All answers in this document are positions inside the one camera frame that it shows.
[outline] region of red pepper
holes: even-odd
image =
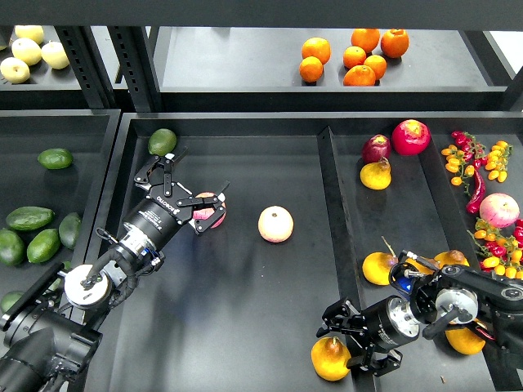
[[[467,212],[470,212],[471,214],[475,214],[480,210],[480,204],[485,197],[486,191],[485,180],[483,180],[483,177],[477,170],[474,171],[474,183],[476,184],[476,189],[474,190],[470,201],[465,206]]]

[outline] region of black tray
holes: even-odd
[[[391,186],[366,189],[359,182],[362,144],[376,133],[390,135],[406,118],[424,121],[434,142],[419,157],[393,154]],[[400,370],[376,380],[359,372],[354,383],[319,379],[310,348],[324,308],[339,295],[369,306],[392,294],[360,271],[370,252],[386,251],[381,235],[396,252],[434,256],[459,248],[449,236],[457,228],[465,232],[463,252],[477,263],[466,234],[470,221],[459,212],[466,198],[460,189],[436,186],[441,178],[449,183],[440,145],[456,128],[489,133],[486,144],[498,137],[512,142],[509,180],[489,189],[523,205],[522,124],[521,114],[496,113],[124,114],[96,225],[122,234],[116,222],[144,196],[132,176],[160,127],[189,147],[175,178],[195,192],[230,180],[229,210],[222,226],[201,238],[190,227],[179,232],[163,249],[162,269],[107,318],[85,390],[393,391],[420,382],[434,391],[494,390],[484,356],[459,355],[444,338],[401,347]],[[445,204],[448,197],[454,205]],[[341,200],[346,220],[342,210],[339,225],[334,204]],[[273,204],[286,207],[296,224],[280,245],[257,232],[259,213]],[[87,261],[103,250],[92,238]]]
[[[83,218],[74,252],[61,247],[42,264],[27,260],[16,267],[0,264],[0,297],[27,290],[52,262],[84,262],[118,119],[119,110],[0,111],[1,227],[6,227],[9,212],[22,206],[52,209],[55,219],[45,228],[57,229],[70,212]],[[40,152],[55,147],[71,151],[74,162],[70,167],[49,171],[38,163]],[[39,231],[20,236],[27,245]]]
[[[387,60],[377,86],[344,87],[342,55],[352,31],[162,27],[154,59],[165,109],[487,110],[495,108],[513,76],[500,65],[507,62],[493,39],[485,44],[487,38],[456,30],[409,30],[409,49]],[[302,44],[311,37],[328,39],[332,56],[320,80],[307,85],[298,68]],[[478,40],[484,46],[476,53]],[[373,54],[382,54],[379,45]]]

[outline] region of red chili pepper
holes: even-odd
[[[492,249],[490,249],[490,252],[496,257],[502,257],[507,254],[507,249],[498,245],[497,247],[493,247]]]
[[[471,200],[465,206],[467,212],[471,214],[475,214],[480,210],[480,204],[485,197],[486,191],[485,180],[483,180],[483,177],[477,170],[474,171],[474,183],[476,184],[476,189],[472,194]]]

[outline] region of red apple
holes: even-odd
[[[431,142],[431,131],[418,120],[405,120],[392,131],[392,147],[399,155],[421,153]]]
[[[480,204],[480,218],[499,229],[513,224],[519,215],[517,201],[508,194],[490,194]]]
[[[361,157],[365,163],[375,163],[380,158],[389,158],[391,155],[391,142],[384,135],[375,135],[368,139],[361,150]]]
[[[271,243],[281,243],[291,236],[294,222],[291,214],[283,207],[272,206],[261,212],[258,220],[260,235]]]
[[[198,194],[196,197],[197,198],[209,198],[212,196],[214,196],[213,192],[202,192],[201,194]],[[214,212],[214,210],[212,208],[204,208],[203,210],[195,210],[193,212],[193,218],[205,221],[207,218],[209,218],[212,215],[213,212]],[[223,222],[223,220],[226,218],[226,214],[227,213],[223,214],[223,216],[214,225],[211,226],[211,229],[215,229],[216,227],[218,227]]]

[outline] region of orange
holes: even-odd
[[[403,29],[390,29],[382,36],[381,48],[387,57],[402,57],[409,49],[409,35]]]
[[[337,336],[322,337],[312,346],[312,366],[327,381],[339,381],[349,374],[346,363],[350,358],[349,349]]]
[[[365,52],[370,53],[379,44],[379,37],[378,29],[354,29],[351,43],[355,47],[361,47]]]
[[[445,331],[445,336],[447,336],[447,340],[452,348],[460,354],[477,354],[485,346],[485,341],[468,328]]]
[[[357,65],[363,65],[367,53],[360,47],[348,47],[343,52],[343,64],[347,68],[356,67]]]
[[[302,57],[304,59],[314,56],[321,61],[321,64],[327,64],[331,53],[330,43],[325,38],[309,38],[302,46]]]
[[[367,65],[357,65],[349,69],[343,78],[344,86],[374,86],[376,75]]]
[[[372,68],[376,74],[376,80],[383,78],[385,71],[387,70],[387,62],[380,55],[371,55],[365,59],[363,65],[367,65]]]
[[[307,83],[318,80],[323,72],[324,65],[314,56],[306,57],[300,64],[300,76]]]

